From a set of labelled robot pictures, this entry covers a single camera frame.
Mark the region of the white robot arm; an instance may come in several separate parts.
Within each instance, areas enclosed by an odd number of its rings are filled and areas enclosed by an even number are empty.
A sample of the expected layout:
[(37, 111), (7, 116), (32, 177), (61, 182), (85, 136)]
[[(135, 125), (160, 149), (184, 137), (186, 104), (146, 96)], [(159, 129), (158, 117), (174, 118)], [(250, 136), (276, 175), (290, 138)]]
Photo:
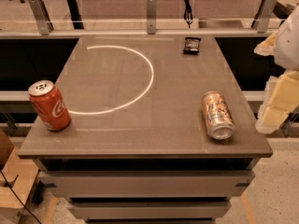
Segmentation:
[(259, 133), (267, 134), (278, 130), (299, 106), (299, 6), (254, 52), (273, 55), (275, 64), (285, 69), (265, 85), (255, 127)]

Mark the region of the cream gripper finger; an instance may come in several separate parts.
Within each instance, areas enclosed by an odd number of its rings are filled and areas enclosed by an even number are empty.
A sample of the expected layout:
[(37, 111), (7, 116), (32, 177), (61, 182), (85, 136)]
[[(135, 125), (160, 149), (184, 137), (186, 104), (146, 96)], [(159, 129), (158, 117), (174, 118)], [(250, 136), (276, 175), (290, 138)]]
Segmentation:
[(270, 36), (268, 36), (265, 41), (258, 44), (254, 52), (258, 55), (269, 56), (274, 54), (274, 45), (277, 37), (277, 32), (274, 32)]
[(299, 106), (299, 72), (285, 71), (266, 82), (263, 103), (255, 127), (259, 133), (278, 130), (289, 114)]

